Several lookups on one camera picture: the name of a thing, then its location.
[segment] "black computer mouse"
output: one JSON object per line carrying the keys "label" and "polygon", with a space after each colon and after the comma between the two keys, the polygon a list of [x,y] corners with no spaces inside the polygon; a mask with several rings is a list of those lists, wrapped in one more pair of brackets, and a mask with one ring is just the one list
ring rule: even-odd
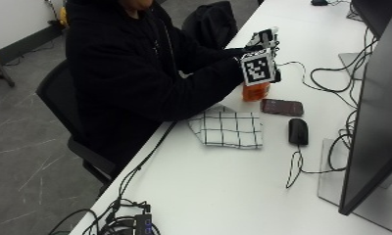
{"label": "black computer mouse", "polygon": [[300,118],[289,120],[289,142],[296,145],[308,145],[308,124]]}

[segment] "person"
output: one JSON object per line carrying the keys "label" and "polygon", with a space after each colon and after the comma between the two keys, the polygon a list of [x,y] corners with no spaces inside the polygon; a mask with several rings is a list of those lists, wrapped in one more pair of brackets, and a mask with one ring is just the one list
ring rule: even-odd
{"label": "person", "polygon": [[201,47],[153,0],[68,0],[65,8],[84,144],[119,173],[164,121],[191,118],[242,82],[233,57],[244,51]]}

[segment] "black backpack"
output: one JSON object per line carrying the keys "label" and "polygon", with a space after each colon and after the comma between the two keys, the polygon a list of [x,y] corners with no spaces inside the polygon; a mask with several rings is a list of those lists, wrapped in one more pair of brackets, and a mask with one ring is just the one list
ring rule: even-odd
{"label": "black backpack", "polygon": [[181,29],[200,45],[224,49],[237,33],[230,2],[201,5],[187,17]]}

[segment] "black chair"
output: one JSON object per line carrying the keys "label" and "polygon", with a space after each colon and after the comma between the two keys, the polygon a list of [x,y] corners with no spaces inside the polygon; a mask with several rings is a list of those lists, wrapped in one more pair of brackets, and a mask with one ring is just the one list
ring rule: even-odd
{"label": "black chair", "polygon": [[83,158],[83,167],[103,183],[101,189],[104,189],[116,176],[115,164],[83,144],[85,134],[79,118],[76,90],[67,61],[63,61],[49,72],[36,89],[36,94],[71,133],[68,149]]}
{"label": "black chair", "polygon": [[230,2],[201,5],[185,18],[181,30],[200,45],[224,49],[237,33]]}

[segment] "gray floor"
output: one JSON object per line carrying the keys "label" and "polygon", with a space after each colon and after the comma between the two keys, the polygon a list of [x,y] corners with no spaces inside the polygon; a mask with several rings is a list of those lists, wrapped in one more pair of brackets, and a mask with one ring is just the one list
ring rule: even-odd
{"label": "gray floor", "polygon": [[[197,6],[212,0],[167,0],[163,3],[175,25]],[[237,26],[257,8],[257,0],[230,0]],[[64,60],[64,37],[25,54],[6,68],[16,86],[0,80],[0,234],[47,234],[60,219],[93,204],[100,184],[67,149],[64,126],[43,105],[35,89]],[[69,230],[81,215],[59,230]]]}

